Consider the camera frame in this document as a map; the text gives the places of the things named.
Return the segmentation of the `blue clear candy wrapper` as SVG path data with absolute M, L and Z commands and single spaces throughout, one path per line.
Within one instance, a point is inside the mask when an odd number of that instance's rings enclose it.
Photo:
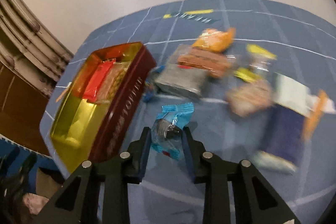
M 174 160 L 181 157 L 183 128 L 194 113 L 192 102 L 163 105 L 151 128 L 151 147 Z

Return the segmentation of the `grey sesame cake packet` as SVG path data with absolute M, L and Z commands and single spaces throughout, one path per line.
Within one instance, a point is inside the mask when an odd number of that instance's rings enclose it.
M 198 100 L 208 79 L 207 70 L 168 64 L 154 82 L 163 92 Z

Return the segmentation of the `white navy box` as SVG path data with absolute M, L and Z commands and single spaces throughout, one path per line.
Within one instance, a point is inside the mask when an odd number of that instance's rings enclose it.
M 275 73 L 270 115 L 264 136 L 251 161 L 258 168 L 295 173 L 301 164 L 303 124 L 310 116 L 310 89 L 280 73 Z

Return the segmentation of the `clear fried snack bag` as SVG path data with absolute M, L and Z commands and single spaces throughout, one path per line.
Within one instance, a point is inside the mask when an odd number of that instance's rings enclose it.
M 234 64 L 234 59 L 221 53 L 213 53 L 199 48 L 189 47 L 177 58 L 177 64 L 207 70 L 211 77 L 222 78 Z

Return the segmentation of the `red gold tin box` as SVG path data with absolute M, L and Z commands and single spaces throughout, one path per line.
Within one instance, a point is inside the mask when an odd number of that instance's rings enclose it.
M 82 99 L 97 66 L 109 59 L 130 61 L 112 101 Z M 102 162 L 119 152 L 156 62 L 146 46 L 132 42 L 93 51 L 80 65 L 66 91 L 50 99 L 40 122 L 42 138 L 64 177 L 85 160 Z

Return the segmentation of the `small blue candy packet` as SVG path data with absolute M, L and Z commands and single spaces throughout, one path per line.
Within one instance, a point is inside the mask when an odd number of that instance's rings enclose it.
M 159 67 L 153 68 L 145 81 L 145 90 L 142 95 L 143 102 L 149 102 L 151 99 L 154 98 L 154 96 L 157 94 L 158 87 L 155 84 L 155 80 L 157 77 L 162 73 L 162 71 L 165 69 L 164 65 L 161 65 Z

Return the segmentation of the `red snack packet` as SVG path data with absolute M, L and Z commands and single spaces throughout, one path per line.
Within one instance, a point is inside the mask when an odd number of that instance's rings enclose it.
M 93 75 L 91 76 L 85 91 L 83 93 L 82 99 L 86 99 L 89 102 L 95 102 L 99 89 L 101 88 L 108 72 L 114 66 L 116 59 L 109 59 L 100 63 Z

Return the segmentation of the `clear peanut snack bag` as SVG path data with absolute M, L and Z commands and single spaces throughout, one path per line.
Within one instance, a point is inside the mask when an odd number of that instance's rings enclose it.
M 96 96 L 96 104 L 111 102 L 130 66 L 130 61 L 115 63 L 107 73 Z

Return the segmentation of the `blue grid tablecloth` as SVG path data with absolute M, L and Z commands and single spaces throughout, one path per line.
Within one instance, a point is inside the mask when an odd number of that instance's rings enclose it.
M 67 182 L 38 223 L 335 223 L 335 26 L 265 0 L 122 16 L 40 132 Z

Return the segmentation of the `yellow clear candy packet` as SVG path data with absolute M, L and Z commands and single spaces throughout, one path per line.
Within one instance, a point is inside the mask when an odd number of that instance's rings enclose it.
M 247 44 L 246 52 L 234 70 L 234 76 L 247 83 L 266 79 L 277 56 L 257 44 Z

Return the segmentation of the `orange snack packet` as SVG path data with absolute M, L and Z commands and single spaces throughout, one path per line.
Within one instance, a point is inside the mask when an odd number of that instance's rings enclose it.
M 205 29 L 193 43 L 193 48 L 222 53 L 231 46 L 234 41 L 236 29 L 228 28 L 227 31 L 219 31 L 214 28 Z

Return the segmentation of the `orange tape strip right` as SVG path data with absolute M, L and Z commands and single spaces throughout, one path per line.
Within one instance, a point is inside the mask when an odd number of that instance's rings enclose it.
M 305 118 L 302 130 L 302 139 L 308 141 L 314 134 L 314 131 L 323 116 L 323 109 L 327 103 L 328 96 L 324 90 L 320 90 L 316 102 L 308 117 Z

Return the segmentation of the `beige curtain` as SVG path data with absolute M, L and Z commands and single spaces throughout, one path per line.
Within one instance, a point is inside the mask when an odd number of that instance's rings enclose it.
M 1 63 L 12 72 L 49 97 L 72 57 L 23 0 L 1 0 Z

